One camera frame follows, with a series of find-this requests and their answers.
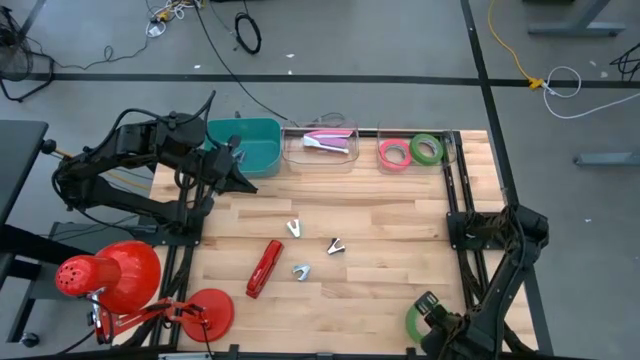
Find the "black desk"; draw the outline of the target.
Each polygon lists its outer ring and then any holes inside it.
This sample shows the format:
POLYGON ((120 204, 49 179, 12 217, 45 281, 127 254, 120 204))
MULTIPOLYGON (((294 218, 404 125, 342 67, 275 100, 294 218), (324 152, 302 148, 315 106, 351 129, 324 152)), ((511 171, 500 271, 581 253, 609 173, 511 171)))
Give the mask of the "black desk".
POLYGON ((44 223, 42 204, 21 212, 18 222, 11 220, 20 193, 41 153, 47 130, 48 124, 43 121, 0 120, 0 291, 9 278, 28 282, 9 328, 8 343, 21 344, 21 335, 31 332, 26 325, 36 303, 32 290, 46 272, 46 266, 59 265, 73 256, 88 253, 36 232, 44 223))

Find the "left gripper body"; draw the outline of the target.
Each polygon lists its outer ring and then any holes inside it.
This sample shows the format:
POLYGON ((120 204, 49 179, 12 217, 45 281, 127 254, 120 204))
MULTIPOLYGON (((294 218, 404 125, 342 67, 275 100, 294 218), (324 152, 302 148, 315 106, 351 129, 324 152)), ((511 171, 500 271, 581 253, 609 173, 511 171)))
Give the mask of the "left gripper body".
POLYGON ((202 176, 211 192, 220 194, 219 189, 229 181, 231 167, 234 164, 238 165, 231 153, 240 145, 240 142, 239 135, 232 135, 226 144, 218 143, 215 149, 203 153, 202 176))

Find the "grey metal crossbar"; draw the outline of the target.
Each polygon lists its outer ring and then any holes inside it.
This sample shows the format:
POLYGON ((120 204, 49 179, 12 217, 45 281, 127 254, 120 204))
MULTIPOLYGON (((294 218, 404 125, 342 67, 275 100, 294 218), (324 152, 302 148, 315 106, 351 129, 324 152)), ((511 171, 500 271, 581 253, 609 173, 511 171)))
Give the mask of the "grey metal crossbar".
MULTIPOLYGON (((285 137, 301 137, 307 132, 312 132, 310 128, 284 128, 283 135, 285 137)), ((353 135, 357 135, 360 138, 413 138, 414 136, 425 133, 432 135, 436 138, 452 137, 454 131, 427 131, 427 130, 393 130, 393 129, 358 129, 353 130, 353 135)))

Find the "red stapler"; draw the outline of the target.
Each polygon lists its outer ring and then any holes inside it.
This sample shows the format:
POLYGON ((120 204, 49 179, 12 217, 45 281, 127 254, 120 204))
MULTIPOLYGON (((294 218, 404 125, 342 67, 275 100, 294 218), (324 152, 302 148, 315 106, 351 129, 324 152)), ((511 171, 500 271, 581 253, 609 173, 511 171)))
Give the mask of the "red stapler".
POLYGON ((257 299, 268 282, 277 262, 284 250, 284 245, 278 240, 271 240, 267 245, 260 261, 256 265, 246 286, 246 295, 257 299))

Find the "pink tape roll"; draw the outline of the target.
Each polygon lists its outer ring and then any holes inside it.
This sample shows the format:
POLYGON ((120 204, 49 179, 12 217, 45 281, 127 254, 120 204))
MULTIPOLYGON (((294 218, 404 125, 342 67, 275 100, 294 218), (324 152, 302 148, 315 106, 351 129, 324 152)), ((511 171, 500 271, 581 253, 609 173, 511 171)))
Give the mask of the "pink tape roll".
POLYGON ((388 139, 382 142, 379 146, 379 157, 382 167, 392 172, 404 171, 411 163, 412 156, 409 150, 409 145, 401 139, 388 139), (386 156, 388 150, 399 150, 403 156, 400 162, 393 162, 386 156))

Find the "red desk lamp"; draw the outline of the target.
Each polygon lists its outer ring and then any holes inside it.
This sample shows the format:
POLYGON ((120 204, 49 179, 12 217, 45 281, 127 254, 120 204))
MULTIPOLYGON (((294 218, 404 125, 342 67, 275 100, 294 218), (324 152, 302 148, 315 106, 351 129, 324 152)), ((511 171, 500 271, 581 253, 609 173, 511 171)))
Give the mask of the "red desk lamp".
POLYGON ((208 343, 225 336, 234 322, 234 303, 219 289, 196 292, 186 301, 164 297, 152 302, 161 266, 148 244, 128 240, 94 255, 78 255, 61 264, 54 278, 58 290, 93 305, 96 339, 107 344, 148 320, 179 324, 189 338, 208 343))

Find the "black floor fan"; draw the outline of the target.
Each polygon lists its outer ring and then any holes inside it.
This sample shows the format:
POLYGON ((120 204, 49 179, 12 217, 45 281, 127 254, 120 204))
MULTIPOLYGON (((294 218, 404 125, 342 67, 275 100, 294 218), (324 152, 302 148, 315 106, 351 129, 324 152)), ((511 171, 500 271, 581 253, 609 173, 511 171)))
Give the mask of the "black floor fan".
POLYGON ((48 87, 53 78, 53 58, 33 52, 28 43, 26 32, 17 24, 12 16, 12 10, 6 6, 0 6, 0 90, 4 96, 10 101, 22 103, 26 98, 48 87), (5 82, 21 82, 29 77, 33 70, 35 56, 45 58, 48 61, 46 81, 21 96, 11 96, 5 82))

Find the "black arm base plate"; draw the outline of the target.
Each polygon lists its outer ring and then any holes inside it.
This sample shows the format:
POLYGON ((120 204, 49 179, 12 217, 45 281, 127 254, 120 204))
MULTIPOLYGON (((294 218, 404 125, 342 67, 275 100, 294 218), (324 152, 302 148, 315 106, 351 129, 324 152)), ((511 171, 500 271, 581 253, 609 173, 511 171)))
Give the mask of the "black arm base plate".
POLYGON ((137 230, 137 238, 153 246, 197 246, 202 232, 203 220, 198 219, 185 227, 145 225, 137 230))
POLYGON ((456 250, 499 250, 502 243, 495 237, 491 220, 497 213, 449 212, 446 222, 450 245, 456 250))

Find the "green tape roll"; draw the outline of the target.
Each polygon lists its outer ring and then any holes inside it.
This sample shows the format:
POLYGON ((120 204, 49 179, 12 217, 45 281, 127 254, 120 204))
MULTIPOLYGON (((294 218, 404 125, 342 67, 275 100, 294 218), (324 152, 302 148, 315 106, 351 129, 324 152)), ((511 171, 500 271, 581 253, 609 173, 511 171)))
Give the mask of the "green tape roll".
POLYGON ((424 316, 413 305, 409 307, 405 315, 405 330, 415 344, 419 344, 431 331, 424 316))
POLYGON ((422 165, 435 165, 439 163, 444 155, 444 148, 440 141, 434 136, 421 133, 414 136, 409 144, 409 151, 413 159, 422 165), (432 154, 426 154, 420 150, 420 145, 427 145, 432 154))

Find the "grey table foot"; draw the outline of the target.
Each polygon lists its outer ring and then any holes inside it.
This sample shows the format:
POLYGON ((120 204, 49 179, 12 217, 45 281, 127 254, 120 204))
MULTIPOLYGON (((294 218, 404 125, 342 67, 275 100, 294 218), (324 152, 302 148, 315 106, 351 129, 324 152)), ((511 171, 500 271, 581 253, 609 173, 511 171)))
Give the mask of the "grey table foot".
POLYGON ((588 0, 587 5, 562 22, 532 23, 530 35, 556 37, 616 37, 627 27, 621 22, 598 22, 596 18, 611 0, 588 0))
POLYGON ((574 158, 574 164, 577 166, 640 166, 640 153, 582 153, 574 158))

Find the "pink stapler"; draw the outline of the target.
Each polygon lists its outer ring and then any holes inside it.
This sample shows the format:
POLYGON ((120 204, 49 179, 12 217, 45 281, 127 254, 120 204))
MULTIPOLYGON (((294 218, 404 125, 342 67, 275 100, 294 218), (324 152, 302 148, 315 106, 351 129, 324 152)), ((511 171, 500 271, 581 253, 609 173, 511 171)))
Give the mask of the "pink stapler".
POLYGON ((305 133, 302 141, 305 147, 348 154, 348 139, 352 134, 349 130, 316 130, 305 133))

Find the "clear plastic bin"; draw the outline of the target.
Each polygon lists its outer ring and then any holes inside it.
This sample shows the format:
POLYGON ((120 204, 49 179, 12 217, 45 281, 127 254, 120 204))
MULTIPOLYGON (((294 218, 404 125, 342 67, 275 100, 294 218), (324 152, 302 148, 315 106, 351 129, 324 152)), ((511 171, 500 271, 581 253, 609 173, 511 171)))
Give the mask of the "clear plastic bin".
POLYGON ((379 125, 375 153, 378 169, 388 175, 434 175, 457 160, 451 130, 391 129, 379 125))
MULTIPOLYGON (((344 118, 339 114, 329 114, 319 117, 311 122, 304 123, 301 127, 316 130, 358 130, 355 121, 344 118)), ((305 147, 301 137, 285 137, 282 130, 282 159, 292 172, 304 173, 347 173, 352 170, 358 160, 359 140, 357 135, 351 135, 349 141, 349 153, 333 152, 314 147, 305 147)))

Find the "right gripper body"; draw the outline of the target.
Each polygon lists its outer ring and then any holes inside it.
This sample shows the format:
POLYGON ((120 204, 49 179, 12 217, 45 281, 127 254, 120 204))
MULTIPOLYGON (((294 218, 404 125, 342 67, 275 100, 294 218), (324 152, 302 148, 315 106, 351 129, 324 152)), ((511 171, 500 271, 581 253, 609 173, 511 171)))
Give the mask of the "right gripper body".
POLYGON ((425 353, 467 353, 462 342, 462 333, 466 329, 466 315, 451 312, 440 304, 431 291, 421 295, 413 308, 423 317, 430 331, 420 341, 425 353))

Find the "black aluminium frame rail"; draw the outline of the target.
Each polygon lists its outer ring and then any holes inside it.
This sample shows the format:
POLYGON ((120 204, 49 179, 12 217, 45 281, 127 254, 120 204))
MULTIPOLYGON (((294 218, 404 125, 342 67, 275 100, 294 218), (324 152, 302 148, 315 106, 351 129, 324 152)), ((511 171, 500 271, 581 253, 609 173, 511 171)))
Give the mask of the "black aluminium frame rail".
MULTIPOLYGON (((179 199, 184 200, 187 205, 187 224, 198 219, 204 220, 204 215, 197 210, 197 207, 201 205, 200 198, 205 194, 205 186, 199 179, 187 175, 177 176, 176 179, 180 188, 179 199)), ((166 297, 177 301, 186 299, 195 247, 168 247, 159 288, 159 300, 166 297)))
MULTIPOLYGON (((458 166, 458 170, 460 171, 461 175, 462 199, 464 201, 466 209, 464 211, 459 210, 453 173, 450 167, 444 170, 445 189, 447 193, 447 200, 449 203, 448 213, 468 211, 477 212, 474 208, 471 186, 469 183, 468 173, 466 171, 466 163, 464 162, 462 141, 457 134, 454 135, 457 152, 457 160, 455 164, 458 166)), ((465 311, 463 313, 465 313, 467 310, 471 309, 480 302, 480 293, 488 288, 488 284, 492 279, 494 273, 496 272, 496 269, 504 255, 504 248, 499 250, 476 251, 456 249, 453 250, 455 253, 455 263, 458 265, 458 273, 462 283, 463 301, 465 305, 465 311)), ((533 270, 534 265, 533 269, 530 270, 530 272, 526 275, 525 280, 530 275, 530 273, 533 272, 533 270)), ((509 327, 509 325, 506 323, 506 317, 505 325, 506 335, 505 340, 502 343, 502 349, 498 356, 498 360, 506 360, 509 357, 534 357, 538 354, 537 350, 526 345, 516 334, 516 332, 511 327, 509 327)))

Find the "teal plastic bin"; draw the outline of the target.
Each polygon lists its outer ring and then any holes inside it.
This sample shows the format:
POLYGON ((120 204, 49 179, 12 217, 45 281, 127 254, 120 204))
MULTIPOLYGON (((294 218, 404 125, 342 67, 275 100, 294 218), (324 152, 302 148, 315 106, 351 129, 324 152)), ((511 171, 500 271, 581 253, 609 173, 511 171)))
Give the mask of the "teal plastic bin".
POLYGON ((241 137, 237 149, 246 156, 240 171, 247 178, 265 178, 278 174, 281 165, 281 126, 271 118, 234 118, 210 120, 208 134, 225 143, 232 135, 241 137))

